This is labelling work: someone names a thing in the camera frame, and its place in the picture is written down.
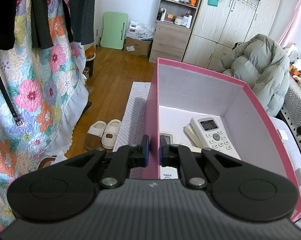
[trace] gray puffer jacket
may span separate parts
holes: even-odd
[[[245,81],[268,115],[278,114],[288,91],[290,62],[276,41],[258,34],[237,46],[221,62],[223,71],[216,71]]]

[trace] cabinet door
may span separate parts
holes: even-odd
[[[215,47],[214,41],[192,35],[183,62],[207,68]]]
[[[261,0],[259,2],[254,20],[252,21],[245,41],[249,41],[258,33],[265,35],[269,34],[276,17],[279,3],[280,0]]]
[[[210,70],[213,69],[216,72],[223,73],[224,68],[223,68],[223,65],[221,63],[221,59],[216,58],[216,57],[212,57],[212,60],[209,63],[208,69],[210,69]]]
[[[243,0],[235,0],[218,43],[232,48],[244,41],[255,14],[255,8]]]
[[[218,6],[210,6],[203,0],[193,34],[218,42],[234,0],[219,0]]]
[[[227,55],[232,49],[229,48],[229,47],[226,47],[224,45],[221,45],[221,44],[217,44],[216,45],[216,49],[215,49],[215,52],[214,52],[214,57],[216,58],[222,58],[224,57],[225,55]]]
[[[191,30],[178,26],[157,23],[149,62],[156,63],[159,57],[181,61]]]

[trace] green folding table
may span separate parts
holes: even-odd
[[[104,48],[122,49],[124,47],[128,14],[105,12],[104,30],[100,45]]]

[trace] remote display screen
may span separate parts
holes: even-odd
[[[218,128],[214,120],[202,121],[200,122],[200,124],[202,125],[205,131],[214,130]]]
[[[167,143],[167,144],[171,144],[170,136],[165,135],[165,139],[166,139],[166,143]]]

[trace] metal pivot screw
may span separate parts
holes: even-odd
[[[104,184],[105,186],[114,186],[117,184],[117,179],[112,178],[112,177],[107,177],[101,180],[102,184]]]
[[[202,178],[191,178],[190,180],[189,180],[189,183],[191,184],[191,185],[193,185],[193,186],[202,186],[202,185],[204,185],[205,184],[205,180],[204,179],[202,179]]]

